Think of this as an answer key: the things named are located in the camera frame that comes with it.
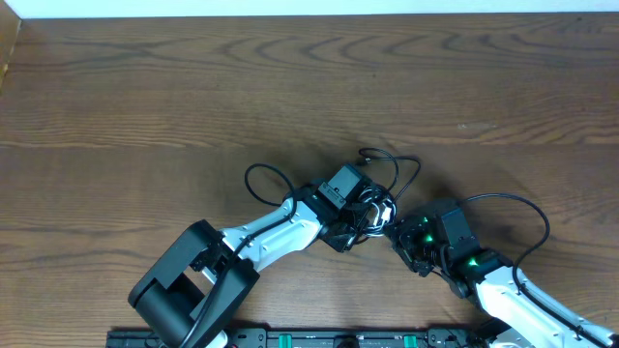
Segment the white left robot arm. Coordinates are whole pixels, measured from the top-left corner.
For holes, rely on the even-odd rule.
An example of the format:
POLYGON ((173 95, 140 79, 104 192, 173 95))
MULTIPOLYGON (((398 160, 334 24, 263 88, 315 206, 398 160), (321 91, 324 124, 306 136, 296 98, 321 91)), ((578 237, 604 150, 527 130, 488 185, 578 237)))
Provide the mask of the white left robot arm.
POLYGON ((380 192, 367 178, 292 189, 272 212, 237 227, 190 225, 134 286, 129 304, 167 347, 208 347, 260 273, 320 240, 337 252, 365 232, 380 192))

